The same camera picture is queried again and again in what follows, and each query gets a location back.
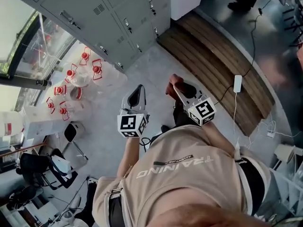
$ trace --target wooden bench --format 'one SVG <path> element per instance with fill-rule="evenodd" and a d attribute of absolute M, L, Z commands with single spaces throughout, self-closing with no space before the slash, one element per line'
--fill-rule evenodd
<path fill-rule="evenodd" d="M 242 75 L 235 122 L 249 136 L 267 118 L 274 99 L 244 55 L 211 24 L 190 12 L 158 38 L 158 43 L 191 71 L 233 117 L 234 75 Z"/>

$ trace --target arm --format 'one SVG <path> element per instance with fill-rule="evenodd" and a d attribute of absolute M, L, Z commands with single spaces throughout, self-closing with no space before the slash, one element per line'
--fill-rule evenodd
<path fill-rule="evenodd" d="M 220 148 L 227 152 L 231 157 L 234 157 L 234 146 L 221 134 L 214 123 L 209 122 L 203 125 L 202 129 L 207 135 L 211 146 Z"/>
<path fill-rule="evenodd" d="M 125 152 L 118 168 L 117 177 L 124 177 L 131 166 L 139 160 L 140 138 L 128 138 Z"/>

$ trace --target white charger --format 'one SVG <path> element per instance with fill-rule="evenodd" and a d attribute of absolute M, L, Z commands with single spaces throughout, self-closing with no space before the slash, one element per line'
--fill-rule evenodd
<path fill-rule="evenodd" d="M 233 91 L 235 93 L 241 92 L 241 84 L 242 84 L 242 76 L 241 75 L 235 75 L 235 81 L 233 83 Z"/>

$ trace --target red bottle cap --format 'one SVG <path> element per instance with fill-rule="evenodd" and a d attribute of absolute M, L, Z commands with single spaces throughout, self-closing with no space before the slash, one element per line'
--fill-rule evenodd
<path fill-rule="evenodd" d="M 89 58 L 89 54 L 87 54 L 86 52 L 83 52 L 81 57 L 86 60 Z"/>
<path fill-rule="evenodd" d="M 54 104 L 53 103 L 48 103 L 47 106 L 48 106 L 48 108 L 53 108 Z"/>
<path fill-rule="evenodd" d="M 62 87 L 57 87 L 57 93 L 62 93 L 63 92 L 63 88 Z"/>
<path fill-rule="evenodd" d="M 68 75 L 68 76 L 73 76 L 73 75 L 75 75 L 75 71 L 73 71 L 73 70 L 68 70 L 68 71 L 67 71 L 67 75 Z"/>
<path fill-rule="evenodd" d="M 61 108 L 61 109 L 60 109 L 60 113 L 61 113 L 61 114 L 66 114 L 66 112 L 67 112 L 66 108 Z"/>
<path fill-rule="evenodd" d="M 94 73 L 99 73 L 99 72 L 101 72 L 101 67 L 100 66 L 94 66 L 93 71 L 94 71 Z"/>

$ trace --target black shoe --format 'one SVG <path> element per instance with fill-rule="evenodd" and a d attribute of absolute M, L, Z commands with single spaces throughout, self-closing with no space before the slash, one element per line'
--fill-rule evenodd
<path fill-rule="evenodd" d="M 243 6 L 242 4 L 240 4 L 238 2 L 231 2 L 228 4 L 227 7 L 229 9 L 231 9 L 232 11 L 242 12 L 242 13 L 248 12 L 250 10 L 250 7 Z"/>
<path fill-rule="evenodd" d="M 165 132 L 167 132 L 167 131 L 169 131 L 170 130 L 170 127 L 168 127 L 168 126 L 166 126 L 166 125 L 162 125 L 161 126 L 161 132 L 162 133 L 165 133 Z"/>

